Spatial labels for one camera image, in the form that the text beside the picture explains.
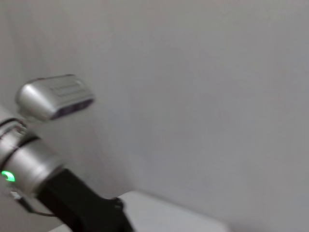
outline white wall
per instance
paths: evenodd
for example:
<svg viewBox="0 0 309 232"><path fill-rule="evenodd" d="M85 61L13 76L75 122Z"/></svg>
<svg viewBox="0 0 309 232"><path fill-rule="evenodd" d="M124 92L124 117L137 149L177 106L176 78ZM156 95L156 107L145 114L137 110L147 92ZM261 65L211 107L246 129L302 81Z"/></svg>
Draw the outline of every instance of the white wall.
<svg viewBox="0 0 309 232"><path fill-rule="evenodd" d="M15 112L15 94L26 81L22 72L19 54L0 1L0 104ZM43 232L59 224L56 219L29 215L13 199L7 197L4 179L0 179L0 231ZM37 209L44 210L35 202Z"/></svg>
<svg viewBox="0 0 309 232"><path fill-rule="evenodd" d="M308 1L6 3L28 76L75 73L97 95L46 136L98 192L308 230Z"/></svg>

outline gray background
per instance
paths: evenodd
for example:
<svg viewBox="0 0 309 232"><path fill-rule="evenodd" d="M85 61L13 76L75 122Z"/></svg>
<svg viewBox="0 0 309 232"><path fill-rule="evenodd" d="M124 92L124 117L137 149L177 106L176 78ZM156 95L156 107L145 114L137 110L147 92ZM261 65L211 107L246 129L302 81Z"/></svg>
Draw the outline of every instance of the gray background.
<svg viewBox="0 0 309 232"><path fill-rule="evenodd" d="M96 105L40 133L98 193L143 190L236 232L308 231L308 1L1 2L1 102L24 79L84 79ZM47 222L22 219L3 231Z"/></svg>

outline green led light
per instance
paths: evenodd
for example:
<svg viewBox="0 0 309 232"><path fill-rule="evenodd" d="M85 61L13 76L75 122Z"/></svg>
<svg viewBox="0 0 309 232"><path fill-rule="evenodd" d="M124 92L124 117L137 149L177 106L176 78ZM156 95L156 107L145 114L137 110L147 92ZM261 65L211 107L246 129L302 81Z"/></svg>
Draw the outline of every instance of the green led light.
<svg viewBox="0 0 309 232"><path fill-rule="evenodd" d="M2 171L1 173L3 176L7 177L7 181L11 181L11 182L15 182L15 177L12 173L8 172L8 171Z"/></svg>

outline robotic arm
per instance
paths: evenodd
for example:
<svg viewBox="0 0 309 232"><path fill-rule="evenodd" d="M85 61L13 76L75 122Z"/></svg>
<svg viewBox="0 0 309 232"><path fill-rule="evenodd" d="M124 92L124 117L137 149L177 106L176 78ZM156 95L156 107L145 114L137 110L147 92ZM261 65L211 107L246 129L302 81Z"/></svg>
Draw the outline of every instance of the robotic arm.
<svg viewBox="0 0 309 232"><path fill-rule="evenodd" d="M37 198L73 232L133 232L120 199L99 197L29 129L31 123L72 114L93 101L94 95L74 75L26 83L16 96L23 119L0 106L0 171L13 188Z"/></svg>

